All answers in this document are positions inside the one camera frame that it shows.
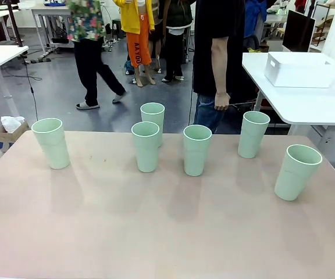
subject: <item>black pants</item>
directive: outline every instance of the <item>black pants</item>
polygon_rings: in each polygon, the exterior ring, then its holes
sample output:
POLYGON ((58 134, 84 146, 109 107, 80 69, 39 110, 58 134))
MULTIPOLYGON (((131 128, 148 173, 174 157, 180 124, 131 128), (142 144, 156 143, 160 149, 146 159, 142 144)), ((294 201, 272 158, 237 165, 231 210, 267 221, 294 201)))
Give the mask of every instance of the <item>black pants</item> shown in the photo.
POLYGON ((122 95, 125 92, 109 66, 102 62, 102 43, 103 38, 98 41, 83 39, 80 42, 74 42, 77 71, 82 85, 87 90, 85 100, 88 106, 98 104, 97 73, 100 74, 114 93, 122 95))
POLYGON ((166 30, 166 79, 172 80, 173 76, 182 76, 181 58, 183 55, 183 34, 172 35, 166 30))

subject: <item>orange pants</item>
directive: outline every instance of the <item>orange pants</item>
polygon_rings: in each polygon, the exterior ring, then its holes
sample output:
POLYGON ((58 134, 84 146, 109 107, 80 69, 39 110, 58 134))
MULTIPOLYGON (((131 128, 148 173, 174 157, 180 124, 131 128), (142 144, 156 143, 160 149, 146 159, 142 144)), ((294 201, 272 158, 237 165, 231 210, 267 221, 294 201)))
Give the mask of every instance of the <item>orange pants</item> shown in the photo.
POLYGON ((139 65, 151 64, 151 55, 148 50, 149 23, 148 15, 139 15, 140 34, 126 33, 127 47, 131 65, 134 68, 139 65))

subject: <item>jeans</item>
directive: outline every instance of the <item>jeans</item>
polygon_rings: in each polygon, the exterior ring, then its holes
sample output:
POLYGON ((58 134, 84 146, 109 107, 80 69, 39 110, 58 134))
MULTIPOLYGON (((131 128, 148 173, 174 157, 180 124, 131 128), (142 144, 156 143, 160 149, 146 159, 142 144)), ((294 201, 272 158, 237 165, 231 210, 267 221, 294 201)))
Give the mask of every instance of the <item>jeans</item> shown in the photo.
POLYGON ((213 134, 215 134, 225 114, 225 110, 214 109, 214 102, 214 97, 197 95, 196 113, 193 123, 208 127, 213 134))
POLYGON ((102 62, 102 44, 103 38, 98 41, 83 39, 80 42, 74 42, 74 58, 81 83, 87 90, 85 100, 88 106, 98 104, 97 73, 114 93, 122 95, 125 92, 109 66, 102 62))

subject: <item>cardboard box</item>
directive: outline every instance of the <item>cardboard box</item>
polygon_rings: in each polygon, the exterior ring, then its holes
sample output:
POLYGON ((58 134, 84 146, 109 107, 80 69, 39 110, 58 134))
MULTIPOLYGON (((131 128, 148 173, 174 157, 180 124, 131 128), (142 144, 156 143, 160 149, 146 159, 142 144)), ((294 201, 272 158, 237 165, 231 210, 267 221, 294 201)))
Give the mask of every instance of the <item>cardboard box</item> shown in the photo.
POLYGON ((0 126, 0 150, 6 152, 17 141, 25 131, 30 130, 27 121, 24 121, 13 133, 7 133, 3 126, 0 126))

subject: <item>computer monitor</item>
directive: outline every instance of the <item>computer monitor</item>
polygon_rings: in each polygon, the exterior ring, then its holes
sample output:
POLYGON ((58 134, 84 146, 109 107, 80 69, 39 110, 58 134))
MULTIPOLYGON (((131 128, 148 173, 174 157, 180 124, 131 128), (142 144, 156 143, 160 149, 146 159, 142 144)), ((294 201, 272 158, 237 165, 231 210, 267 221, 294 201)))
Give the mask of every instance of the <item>computer monitor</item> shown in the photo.
POLYGON ((293 52, 308 52, 314 29, 315 19, 290 10, 286 21, 283 46, 293 52))

